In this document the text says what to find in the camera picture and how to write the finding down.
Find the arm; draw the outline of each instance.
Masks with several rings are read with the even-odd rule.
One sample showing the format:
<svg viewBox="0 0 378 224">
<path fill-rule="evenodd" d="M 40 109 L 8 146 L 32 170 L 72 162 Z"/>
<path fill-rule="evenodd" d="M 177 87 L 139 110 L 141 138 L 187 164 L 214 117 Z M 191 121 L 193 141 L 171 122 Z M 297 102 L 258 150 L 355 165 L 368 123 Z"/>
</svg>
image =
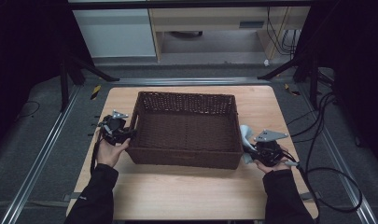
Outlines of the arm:
<svg viewBox="0 0 378 224">
<path fill-rule="evenodd" d="M 265 222 L 267 224 L 314 224 L 297 191 L 290 166 L 283 162 L 274 167 L 267 167 L 260 161 L 255 161 L 255 164 L 265 173 L 263 184 L 268 196 Z"/>
<path fill-rule="evenodd" d="M 99 144 L 98 162 L 90 182 L 72 207 L 65 224 L 108 224 L 113 221 L 114 201 L 113 188 L 119 176 L 113 167 L 119 160 L 119 155 L 130 143 L 127 139 L 120 146 L 111 146 L 106 141 Z"/>
</svg>

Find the wooden tabletop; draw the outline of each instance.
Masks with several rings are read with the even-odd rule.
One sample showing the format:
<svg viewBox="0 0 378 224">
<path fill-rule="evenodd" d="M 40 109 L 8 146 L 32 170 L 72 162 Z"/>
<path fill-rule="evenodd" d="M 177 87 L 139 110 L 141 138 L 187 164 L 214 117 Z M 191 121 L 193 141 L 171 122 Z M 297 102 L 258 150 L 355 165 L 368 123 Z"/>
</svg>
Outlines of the wooden tabletop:
<svg viewBox="0 0 378 224">
<path fill-rule="evenodd" d="M 129 124 L 139 91 L 233 94 L 239 123 L 251 127 L 255 135 L 263 129 L 288 133 L 273 89 L 268 86 L 114 88 L 107 97 L 101 119 L 116 109 L 130 116 Z M 93 138 L 75 192 L 81 192 L 90 180 L 94 142 Z M 278 143 L 298 158 L 290 137 Z M 254 163 L 246 165 L 241 161 L 237 170 L 136 165 L 123 152 L 115 169 L 119 171 L 114 188 L 115 220 L 264 219 L 267 199 L 262 184 L 264 173 Z M 299 193 L 308 192 L 298 170 L 292 170 Z M 70 202 L 67 212 L 74 202 Z M 315 203 L 304 204 L 317 217 Z"/>
</svg>

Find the brown wicker basket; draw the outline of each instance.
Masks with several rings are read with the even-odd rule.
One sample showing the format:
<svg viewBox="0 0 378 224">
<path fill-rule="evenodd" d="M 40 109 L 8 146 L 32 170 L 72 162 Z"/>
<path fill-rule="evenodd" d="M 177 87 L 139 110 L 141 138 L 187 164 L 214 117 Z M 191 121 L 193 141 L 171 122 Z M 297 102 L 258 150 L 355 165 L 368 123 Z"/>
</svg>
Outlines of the brown wicker basket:
<svg viewBox="0 0 378 224">
<path fill-rule="evenodd" d="M 141 91 L 130 128 L 136 164 L 236 169 L 243 154 L 233 95 Z"/>
</svg>

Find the black sleeve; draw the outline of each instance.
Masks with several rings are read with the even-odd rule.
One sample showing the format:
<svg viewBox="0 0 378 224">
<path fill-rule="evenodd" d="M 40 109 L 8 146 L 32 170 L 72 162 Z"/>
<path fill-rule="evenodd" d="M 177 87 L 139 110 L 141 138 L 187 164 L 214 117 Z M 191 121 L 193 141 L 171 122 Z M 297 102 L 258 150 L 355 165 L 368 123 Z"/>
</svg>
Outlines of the black sleeve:
<svg viewBox="0 0 378 224">
<path fill-rule="evenodd" d="M 113 222 L 113 188 L 119 172 L 105 164 L 98 164 L 73 205 L 65 224 L 108 224 Z"/>
<path fill-rule="evenodd" d="M 271 171 L 263 177 L 267 192 L 266 224 L 314 224 L 297 191 L 291 170 Z"/>
</svg>

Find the human hand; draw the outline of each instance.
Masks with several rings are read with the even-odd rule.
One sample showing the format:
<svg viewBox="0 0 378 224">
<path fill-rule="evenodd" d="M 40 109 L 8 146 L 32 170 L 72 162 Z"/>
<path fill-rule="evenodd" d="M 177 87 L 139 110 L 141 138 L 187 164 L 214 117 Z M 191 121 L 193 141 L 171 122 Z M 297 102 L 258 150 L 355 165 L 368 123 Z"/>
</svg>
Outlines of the human hand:
<svg viewBox="0 0 378 224">
<path fill-rule="evenodd" d="M 288 149 L 283 147 L 283 146 L 280 146 L 282 148 L 282 150 L 288 152 Z M 286 157 L 282 158 L 281 159 L 281 162 L 279 162 L 278 164 L 276 164 L 275 166 L 273 167 L 268 167 L 268 166 L 265 166 L 263 163 L 261 163 L 261 161 L 258 161 L 258 160 L 254 160 L 254 163 L 258 166 L 258 168 L 264 172 L 265 174 L 268 174 L 269 172 L 271 171 L 278 171 L 278 170 L 289 170 L 290 169 L 290 166 L 286 165 L 285 164 L 285 161 L 288 161 L 288 159 Z"/>
<path fill-rule="evenodd" d="M 101 140 L 101 143 L 99 144 L 98 155 L 96 156 L 97 162 L 113 168 L 119 161 L 119 155 L 121 154 L 121 152 L 128 148 L 130 141 L 131 138 L 128 138 L 123 144 L 119 146 L 112 146 L 106 140 Z"/>
</svg>

